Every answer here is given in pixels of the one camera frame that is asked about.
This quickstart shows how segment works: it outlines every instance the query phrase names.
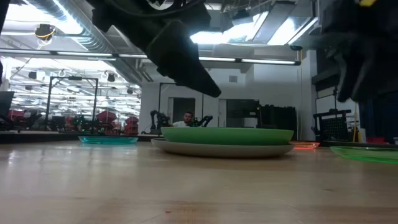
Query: white pillar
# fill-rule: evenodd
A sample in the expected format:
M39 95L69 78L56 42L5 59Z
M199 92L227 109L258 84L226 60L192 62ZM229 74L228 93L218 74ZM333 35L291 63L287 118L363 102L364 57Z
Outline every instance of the white pillar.
M298 139L301 137L301 140L314 141L315 135L311 127L315 125L313 115L316 113L315 99L317 93L315 91L315 85L312 85L311 79L317 74L317 52L315 50L308 50L307 57L303 59L301 66L299 78L302 84L302 89L300 90L302 104L301 107L297 109L297 111L299 111Z
M10 83L10 78L12 75L12 67L9 63L9 61L6 58L0 59L2 66L3 66L3 72L2 72L2 84L0 86L0 91L9 91L9 83Z

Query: teal plate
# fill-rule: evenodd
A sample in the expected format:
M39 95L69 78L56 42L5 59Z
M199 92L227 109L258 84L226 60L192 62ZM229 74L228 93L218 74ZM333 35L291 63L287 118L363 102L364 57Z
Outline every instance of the teal plate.
M398 164L398 149L376 147L331 147L335 154L346 159Z
M234 146L283 146L293 131L262 128L162 128L167 141Z
M94 137L94 136L79 136L82 143L86 144L134 144L138 138L129 137Z

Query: metal frame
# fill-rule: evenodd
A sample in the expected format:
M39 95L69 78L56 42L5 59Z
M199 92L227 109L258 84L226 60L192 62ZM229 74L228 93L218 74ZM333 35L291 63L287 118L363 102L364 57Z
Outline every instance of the metal frame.
M52 85L52 80L56 78L58 82ZM94 120L95 120L95 109L97 105L97 92L98 92L98 79L97 78L83 78L83 77L50 77L50 85L49 85L49 96L47 98L47 108L45 110L45 119L44 119L44 130L47 130L47 123L49 121L49 113L50 113L50 100L51 100L51 90L53 87L56 87L57 84L62 81L63 79L69 79L69 80L76 80L76 81L81 81L81 80L94 80L95 81L95 94L94 94L94 107L93 107L93 118L91 120L91 133L94 134Z

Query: man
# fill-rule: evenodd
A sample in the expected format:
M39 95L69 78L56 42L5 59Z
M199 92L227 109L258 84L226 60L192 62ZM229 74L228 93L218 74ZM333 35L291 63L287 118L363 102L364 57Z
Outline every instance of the man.
M193 119L193 113L187 111L187 112L185 112L185 114L184 114L184 120L183 120L183 121L175 122L175 123L173 124L173 127L179 127L179 128L181 128L181 127L188 127L188 126L191 125L192 119Z

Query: white plate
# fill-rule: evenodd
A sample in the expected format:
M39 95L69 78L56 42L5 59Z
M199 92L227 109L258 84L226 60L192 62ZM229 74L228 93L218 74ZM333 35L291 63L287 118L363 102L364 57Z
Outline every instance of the white plate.
M290 152L294 145L286 146L225 146L211 144L192 144L168 142L165 139L152 139L152 144L166 152L187 156L222 158L256 158L280 156Z

